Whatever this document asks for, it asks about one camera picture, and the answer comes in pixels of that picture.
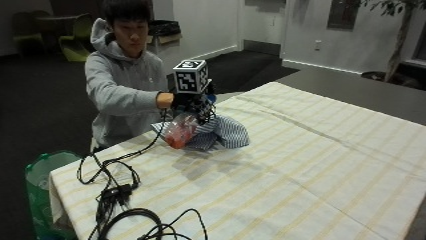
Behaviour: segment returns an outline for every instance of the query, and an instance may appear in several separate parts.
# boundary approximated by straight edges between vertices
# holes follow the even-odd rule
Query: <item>black hair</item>
[[[150,21],[150,9],[144,0],[104,0],[102,11],[110,26],[114,20]]]

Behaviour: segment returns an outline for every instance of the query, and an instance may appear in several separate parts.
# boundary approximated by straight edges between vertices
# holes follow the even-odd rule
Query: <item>blue striped fabric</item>
[[[164,123],[164,129],[166,129],[169,122]],[[161,123],[152,124],[156,132],[161,129]],[[230,117],[216,115],[210,121],[198,126],[196,129],[196,135],[186,143],[186,147],[208,150],[214,142],[225,148],[238,148],[250,144],[249,134],[243,125]]]

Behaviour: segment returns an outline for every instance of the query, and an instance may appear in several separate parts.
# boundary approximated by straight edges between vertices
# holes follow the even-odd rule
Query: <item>hand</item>
[[[158,93],[157,95],[157,107],[160,109],[169,108],[173,102],[173,93]]]

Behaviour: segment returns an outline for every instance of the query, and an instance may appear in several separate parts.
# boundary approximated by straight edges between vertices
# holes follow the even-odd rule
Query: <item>black connector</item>
[[[120,185],[102,191],[101,199],[116,198],[118,201],[126,202],[132,195],[130,184]]]

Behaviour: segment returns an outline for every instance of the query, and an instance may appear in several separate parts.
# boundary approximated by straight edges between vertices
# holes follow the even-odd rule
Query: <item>striped tablecloth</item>
[[[165,223],[197,209],[209,239],[425,239],[425,126],[275,82],[219,103],[217,113],[243,124],[250,145],[202,152],[158,141],[125,160],[142,181],[132,208],[148,208]],[[153,138],[149,132],[98,157],[140,150]],[[105,181],[81,185],[77,166],[50,174],[52,208],[86,239]],[[86,178],[94,169],[88,158]],[[114,174],[130,182],[125,168]],[[109,239],[137,239],[150,227],[149,220],[129,218]],[[174,227],[204,239],[196,214]]]

